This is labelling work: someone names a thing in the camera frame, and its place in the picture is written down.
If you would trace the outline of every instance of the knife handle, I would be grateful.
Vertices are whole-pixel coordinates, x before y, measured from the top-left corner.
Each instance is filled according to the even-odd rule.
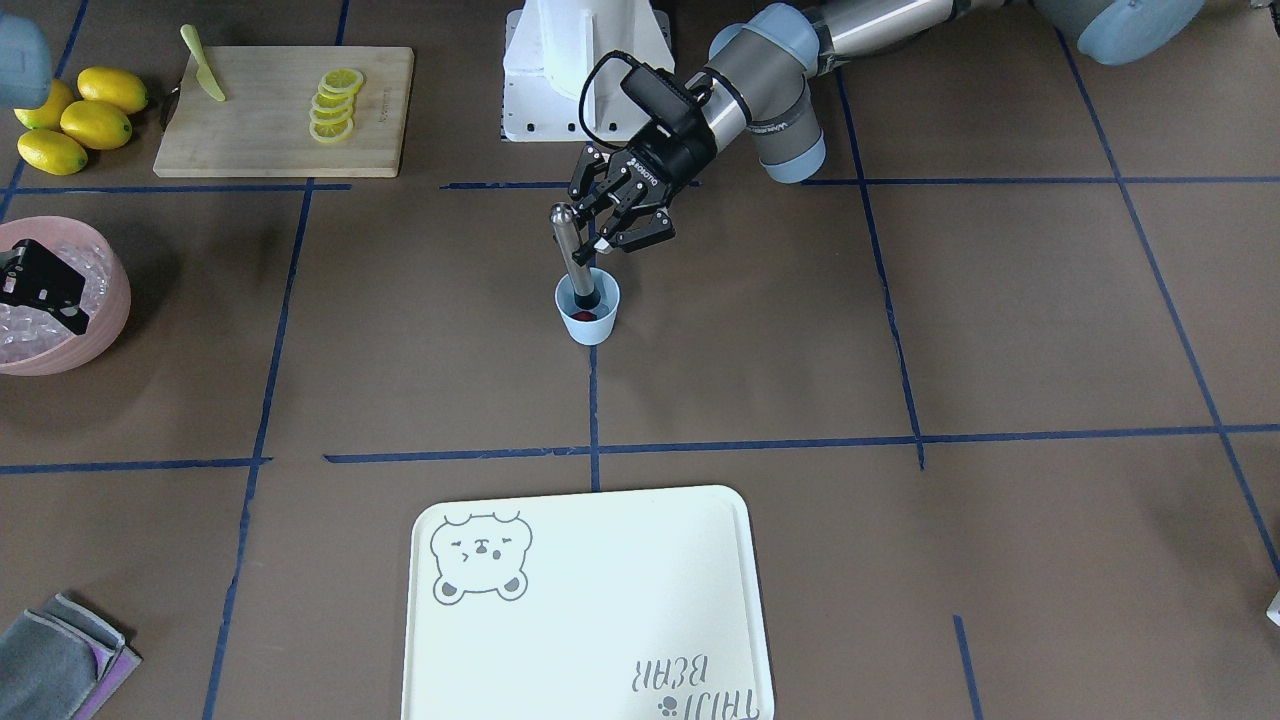
[[[200,35],[196,32],[196,26],[186,24],[182,26],[182,40],[191,49],[191,54],[195,55],[196,63],[201,65],[207,65],[209,60],[205,59],[205,47],[200,44]]]

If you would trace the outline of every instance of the white tray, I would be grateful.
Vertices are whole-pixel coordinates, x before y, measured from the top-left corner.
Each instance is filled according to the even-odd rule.
[[[435,505],[410,557],[403,720],[773,719],[730,488]]]

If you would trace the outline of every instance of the brown floor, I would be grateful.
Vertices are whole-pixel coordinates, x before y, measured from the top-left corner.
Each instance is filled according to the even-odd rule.
[[[184,22],[417,67],[396,179],[161,181],[151,109],[4,193],[97,227],[134,290],[102,357],[0,377],[0,625],[68,588],[127,625],[101,717],[398,717],[422,509],[698,483],[751,510],[780,717],[1276,716],[1266,12],[1212,0],[1108,69],[1007,9],[819,78],[823,182],[731,147],[675,241],[603,259],[625,301],[588,351],[550,305],[563,193],[511,187],[576,149],[497,136],[517,1],[155,5],[6,10],[64,77],[155,90]],[[681,74],[762,5],[680,6]]]

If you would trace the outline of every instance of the bear drawing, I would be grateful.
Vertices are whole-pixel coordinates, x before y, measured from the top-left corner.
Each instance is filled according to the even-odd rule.
[[[497,592],[503,600],[525,594],[525,552],[532,544],[529,524],[517,514],[509,520],[497,515],[471,515],[461,523],[448,518],[431,536],[431,553],[440,570],[435,600],[454,605],[472,592]]]

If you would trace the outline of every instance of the lemon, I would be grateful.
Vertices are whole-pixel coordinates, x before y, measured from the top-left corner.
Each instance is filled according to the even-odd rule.
[[[360,86],[365,85],[365,73],[352,68],[338,68],[329,70],[320,79],[320,92],[344,97],[360,92]]]
[[[343,108],[342,110],[333,110],[333,111],[316,110],[315,108],[312,108],[311,122],[317,126],[335,126],[349,118],[352,114],[355,113],[352,111],[349,105],[347,108]]]
[[[79,100],[63,110],[63,132],[84,147],[115,150],[133,136],[129,118],[119,108],[101,100]]]
[[[311,99],[311,109],[323,110],[325,113],[337,113],[338,110],[349,108],[353,101],[355,101],[353,95],[348,95],[346,97],[334,97],[333,95],[316,92],[315,97]]]
[[[356,123],[351,122],[351,118],[347,118],[340,123],[326,126],[311,123],[310,127],[311,137],[314,137],[316,142],[323,142],[325,145],[347,140],[351,137],[351,132],[353,129],[356,129]]]
[[[13,114],[18,115],[18,120],[31,129],[58,129],[58,118],[61,118],[63,110],[74,101],[76,95],[72,94],[70,86],[54,78],[49,86],[49,99],[45,100],[44,105],[35,110],[15,109]]]
[[[32,168],[54,176],[69,176],[88,163],[78,142],[51,129],[29,129],[18,138],[18,154]]]
[[[84,100],[100,100],[132,115],[147,106],[147,86],[138,76],[120,68],[96,65],[76,76],[76,88]]]

